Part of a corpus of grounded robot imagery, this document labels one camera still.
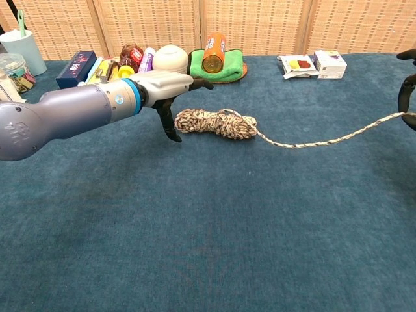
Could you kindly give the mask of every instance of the braided rope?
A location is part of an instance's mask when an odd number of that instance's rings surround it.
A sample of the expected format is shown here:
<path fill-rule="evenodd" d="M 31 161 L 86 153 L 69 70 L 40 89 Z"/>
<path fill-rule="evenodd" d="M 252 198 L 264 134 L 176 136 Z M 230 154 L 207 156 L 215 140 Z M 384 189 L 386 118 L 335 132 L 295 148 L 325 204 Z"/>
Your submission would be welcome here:
<path fill-rule="evenodd" d="M 335 138 L 324 142 L 312 142 L 303 144 L 283 144 L 275 142 L 267 138 L 257 129 L 257 121 L 250 116 L 241 116 L 238 112 L 231 109 L 222 109 L 218 112 L 208 112 L 203 109 L 185 109 L 181 111 L 175 118 L 176 128 L 183 133 L 190 132 L 213 132 L 223 137 L 232 138 L 234 140 L 243 140 L 252 138 L 255 135 L 259 135 L 266 142 L 279 146 L 281 148 L 311 148 L 316 146 L 328 146 L 336 143 L 340 143 L 345 140 L 349 140 L 356 135 L 359 135 L 371 128 L 398 118 L 400 116 L 410 115 L 416 116 L 416 113 L 412 112 L 396 112 L 390 114 L 384 118 L 380 118 L 375 122 L 362 127 L 361 129 L 350 133 L 349 135 Z"/>

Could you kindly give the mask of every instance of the brown bottle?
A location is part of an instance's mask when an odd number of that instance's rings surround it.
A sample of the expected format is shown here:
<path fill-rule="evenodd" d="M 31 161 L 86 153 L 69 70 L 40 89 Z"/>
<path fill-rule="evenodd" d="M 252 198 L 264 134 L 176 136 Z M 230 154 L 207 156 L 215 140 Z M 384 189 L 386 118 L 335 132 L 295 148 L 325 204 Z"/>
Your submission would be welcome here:
<path fill-rule="evenodd" d="M 120 53 L 121 66 L 128 65 L 137 73 L 142 59 L 143 50 L 134 42 L 129 42 L 123 46 L 122 52 Z"/>

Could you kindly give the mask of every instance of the bottle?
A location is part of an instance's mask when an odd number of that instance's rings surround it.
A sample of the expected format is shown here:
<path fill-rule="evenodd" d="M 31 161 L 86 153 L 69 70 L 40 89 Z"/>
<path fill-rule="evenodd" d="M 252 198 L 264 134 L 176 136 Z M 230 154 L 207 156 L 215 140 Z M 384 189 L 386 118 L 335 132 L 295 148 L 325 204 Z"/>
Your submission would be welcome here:
<path fill-rule="evenodd" d="M 153 69 L 153 57 L 155 54 L 156 51 L 151 47 L 148 47 L 144 50 L 144 56 L 138 68 L 139 73 L 148 72 Z"/>
<path fill-rule="evenodd" d="M 120 53 L 121 66 L 130 66 L 135 71 L 135 73 L 137 73 L 142 59 L 143 50 L 134 42 L 129 42 L 123 46 L 122 52 Z"/>
<path fill-rule="evenodd" d="M 202 58 L 202 67 L 208 73 L 219 73 L 226 57 L 226 37 L 220 32 L 208 37 Z"/>

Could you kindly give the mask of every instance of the jar lid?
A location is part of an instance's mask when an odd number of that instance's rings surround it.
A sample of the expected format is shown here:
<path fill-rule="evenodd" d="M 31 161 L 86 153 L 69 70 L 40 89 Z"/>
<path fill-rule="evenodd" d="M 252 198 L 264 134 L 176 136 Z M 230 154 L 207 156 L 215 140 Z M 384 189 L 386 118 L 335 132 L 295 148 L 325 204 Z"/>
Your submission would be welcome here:
<path fill-rule="evenodd" d="M 8 75 L 25 65 L 25 59 L 17 53 L 0 53 L 0 68 Z"/>

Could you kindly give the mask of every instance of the orange bottle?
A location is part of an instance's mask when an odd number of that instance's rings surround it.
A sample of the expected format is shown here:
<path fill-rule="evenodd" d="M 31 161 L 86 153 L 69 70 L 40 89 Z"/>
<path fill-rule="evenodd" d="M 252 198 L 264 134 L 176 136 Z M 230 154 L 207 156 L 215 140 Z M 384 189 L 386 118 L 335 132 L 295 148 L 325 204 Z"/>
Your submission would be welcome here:
<path fill-rule="evenodd" d="M 221 72 L 226 58 L 226 37 L 220 32 L 208 37 L 202 58 L 202 67 L 208 73 Z"/>

